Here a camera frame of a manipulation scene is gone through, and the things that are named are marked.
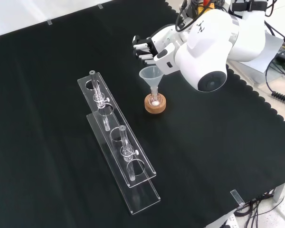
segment black cloth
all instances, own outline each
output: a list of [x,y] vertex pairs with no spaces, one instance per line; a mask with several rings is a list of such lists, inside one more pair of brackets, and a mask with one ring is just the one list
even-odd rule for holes
[[[211,93],[165,76],[166,110],[145,111],[131,43],[175,22],[163,0],[103,7],[0,36],[0,228],[202,228],[237,207],[231,190],[248,201],[285,182],[285,122],[232,70]],[[161,202],[134,216],[86,119],[90,70],[157,171]]]

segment clear acrylic stand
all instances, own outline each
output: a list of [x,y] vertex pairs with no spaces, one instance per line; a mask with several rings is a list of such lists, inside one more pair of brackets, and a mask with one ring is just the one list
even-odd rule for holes
[[87,119],[132,214],[161,200],[151,178],[156,172],[100,73],[78,80],[92,110]]

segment white robot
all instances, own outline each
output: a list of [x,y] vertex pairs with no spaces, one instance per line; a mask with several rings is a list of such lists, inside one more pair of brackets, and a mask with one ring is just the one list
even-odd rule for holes
[[148,39],[135,36],[136,55],[146,64],[156,64],[165,75],[180,70],[199,91],[220,88],[227,79],[227,59],[251,61],[262,52],[266,40],[267,1],[234,1],[233,11],[241,11],[242,19],[210,10],[196,21],[187,18],[179,26],[167,25]]

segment scalloped edge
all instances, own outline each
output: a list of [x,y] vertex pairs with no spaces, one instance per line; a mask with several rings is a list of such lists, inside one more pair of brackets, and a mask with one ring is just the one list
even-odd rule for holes
[[258,91],[255,91],[252,86],[247,85],[247,82],[246,82],[245,80],[241,79],[239,75],[235,74],[234,71],[233,71],[232,69],[230,69],[227,64],[226,64],[226,68],[227,68],[227,76],[235,77],[235,79],[238,80],[238,81],[240,82],[240,84],[241,84],[242,86],[244,86],[245,89],[246,89],[249,93],[252,93],[253,96],[254,96],[256,99],[258,99],[259,101],[261,101],[261,102],[264,104],[264,107],[265,107],[270,113],[276,115],[277,118],[279,119],[279,121],[281,122],[281,124],[282,124],[283,126],[285,126],[284,117],[281,116],[281,115],[279,115],[279,114],[277,113],[277,110],[274,109],[274,108],[272,108],[272,107],[271,107],[271,104],[268,103],[268,102],[266,102],[265,98],[262,97],[262,96],[260,96],[260,94],[258,93]]
[[172,6],[171,5],[169,5],[169,3],[168,2],[166,2],[165,0],[162,0],[163,2],[164,2],[164,4],[166,5],[166,7],[167,8],[169,8],[169,10],[171,10],[171,11],[173,11],[173,13],[175,13],[176,14],[176,16],[178,16],[178,12],[176,12],[176,10],[174,10],[173,8],[172,8]]

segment white wall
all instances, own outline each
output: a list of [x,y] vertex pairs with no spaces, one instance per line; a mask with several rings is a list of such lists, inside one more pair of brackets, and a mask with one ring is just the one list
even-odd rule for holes
[[0,0],[0,35],[110,0]]

